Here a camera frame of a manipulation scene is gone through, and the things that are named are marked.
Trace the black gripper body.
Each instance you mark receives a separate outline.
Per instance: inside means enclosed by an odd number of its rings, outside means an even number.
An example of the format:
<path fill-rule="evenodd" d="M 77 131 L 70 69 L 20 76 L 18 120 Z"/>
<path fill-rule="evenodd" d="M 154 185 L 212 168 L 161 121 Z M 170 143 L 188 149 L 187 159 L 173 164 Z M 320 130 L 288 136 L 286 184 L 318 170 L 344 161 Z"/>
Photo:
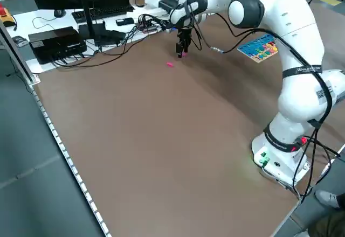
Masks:
<path fill-rule="evenodd" d="M 190 45 L 191 44 L 191 27 L 178 29 L 177 37 L 179 45 Z"/>

